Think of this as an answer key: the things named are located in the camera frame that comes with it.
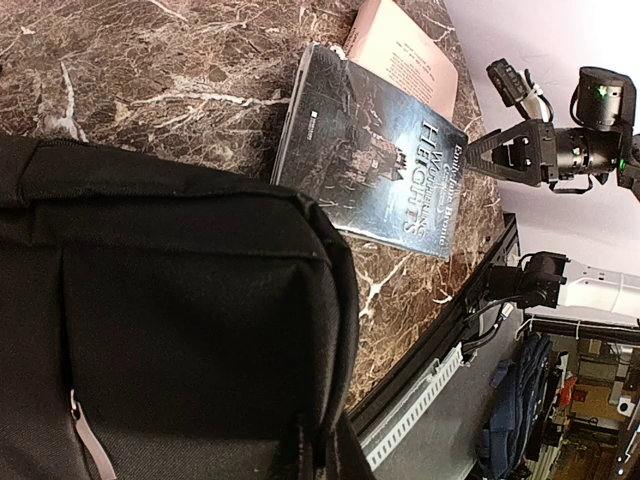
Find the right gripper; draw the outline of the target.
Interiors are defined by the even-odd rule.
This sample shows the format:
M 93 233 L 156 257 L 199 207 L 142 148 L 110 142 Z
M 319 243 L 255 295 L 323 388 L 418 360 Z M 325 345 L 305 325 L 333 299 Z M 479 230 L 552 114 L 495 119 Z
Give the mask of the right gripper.
M 483 154 L 517 138 L 521 163 L 534 171 L 482 160 Z M 465 158 L 467 168 L 476 173 L 528 186 L 544 182 L 554 193 L 587 193 L 595 182 L 606 184 L 611 174 L 616 175 L 618 187 L 639 191 L 639 137 L 627 122 L 607 130 L 556 129 L 550 122 L 521 122 L 470 143 Z

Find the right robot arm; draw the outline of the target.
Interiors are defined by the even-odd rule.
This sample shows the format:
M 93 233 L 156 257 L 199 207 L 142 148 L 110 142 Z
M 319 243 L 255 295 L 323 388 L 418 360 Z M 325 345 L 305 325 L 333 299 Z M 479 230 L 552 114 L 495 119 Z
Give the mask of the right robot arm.
M 614 172 L 619 187 L 637 193 L 638 140 L 629 126 L 556 129 L 532 119 L 472 142 L 465 162 L 477 173 L 531 187 L 546 184 L 558 195 L 570 192 L 558 186 L 562 181 L 584 175 L 604 182 Z M 534 253 L 525 265 L 499 268 L 488 289 L 492 297 L 512 300 L 521 309 L 565 306 L 639 315 L 638 277 L 595 269 L 558 253 Z

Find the black student bag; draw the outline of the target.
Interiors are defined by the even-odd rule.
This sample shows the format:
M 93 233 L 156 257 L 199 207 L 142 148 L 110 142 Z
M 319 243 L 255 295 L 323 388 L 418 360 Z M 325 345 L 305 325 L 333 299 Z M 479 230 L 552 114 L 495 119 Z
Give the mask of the black student bag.
M 358 300 L 293 190 L 3 136 L 1 475 L 368 479 Z

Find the dark blue book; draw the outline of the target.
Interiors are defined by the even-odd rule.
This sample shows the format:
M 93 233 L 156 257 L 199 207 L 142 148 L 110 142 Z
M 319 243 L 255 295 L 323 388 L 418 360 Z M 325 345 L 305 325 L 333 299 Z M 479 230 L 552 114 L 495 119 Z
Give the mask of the dark blue book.
M 334 227 L 440 259 L 452 252 L 468 137 L 337 52 L 304 51 L 271 181 Z

